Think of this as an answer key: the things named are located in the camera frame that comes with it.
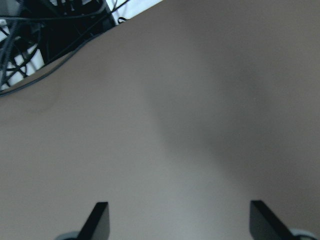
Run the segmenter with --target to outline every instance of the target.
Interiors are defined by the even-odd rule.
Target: desk
[[[250,239],[249,201],[320,234],[320,3],[167,0],[0,99],[0,239],[108,201],[110,240]]]

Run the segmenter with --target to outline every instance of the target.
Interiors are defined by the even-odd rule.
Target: cable bundle
[[[1,50],[0,50],[0,67],[1,67],[1,73],[0,73],[0,97],[12,94],[14,92],[17,92],[21,89],[24,89],[30,85],[33,85],[34,83],[44,79],[48,75],[52,74],[55,70],[57,70],[59,67],[61,67],[66,61],[68,61],[77,51],[79,51],[86,43],[91,41],[92,39],[98,37],[103,32],[93,32],[95,26],[100,24],[105,19],[109,18],[112,13],[117,11],[119,8],[124,6],[129,0],[124,1],[122,4],[117,6],[117,1],[115,2],[112,10],[109,12],[109,14],[101,14],[103,10],[106,7],[105,0],[101,0],[101,6],[96,12],[91,12],[88,14],[82,14],[82,15],[71,15],[71,16],[64,16],[64,17],[25,17],[21,16],[21,12],[24,9],[25,2],[23,0],[19,1],[19,10],[17,12],[17,16],[0,16],[0,19],[7,20],[7,26],[9,28],[9,32],[6,32],[3,27],[0,26],[0,31],[6,35],[6,39],[4,39],[2,42]],[[45,36],[44,26],[46,23],[58,23],[61,21],[73,21],[73,20],[83,20],[88,18],[97,17],[93,24],[90,26],[86,26],[85,30],[78,34],[78,37],[73,39],[68,45],[66,45],[61,51],[56,53],[53,56],[50,56],[49,59],[47,59],[48,63],[53,62],[57,58],[69,53],[61,62],[59,62],[54,68],[52,68],[47,73],[43,74],[42,76],[22,85],[18,86],[16,88],[11,87],[10,79],[12,76],[14,76],[16,73],[19,73],[22,75],[23,78],[28,77],[27,75],[27,64],[31,62],[31,59],[35,56],[37,50],[39,49],[39,46],[43,46],[43,44],[46,43],[46,39],[43,37]],[[22,29],[29,29],[33,30],[37,33],[37,36],[34,37],[34,39],[23,39],[23,37],[19,37],[18,33]],[[20,49],[20,46],[17,45],[17,41],[20,41],[20,45],[23,46],[34,46],[31,52],[23,51]],[[22,63],[17,64],[14,56],[15,54],[21,55],[23,58]]]

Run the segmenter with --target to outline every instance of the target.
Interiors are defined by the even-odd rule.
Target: table top
[[[320,3],[163,1],[0,99],[0,239],[109,202],[110,240],[319,234]]]

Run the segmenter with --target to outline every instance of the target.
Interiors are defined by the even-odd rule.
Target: black device
[[[311,235],[293,235],[261,200],[250,202],[249,230],[254,240],[317,240]]]

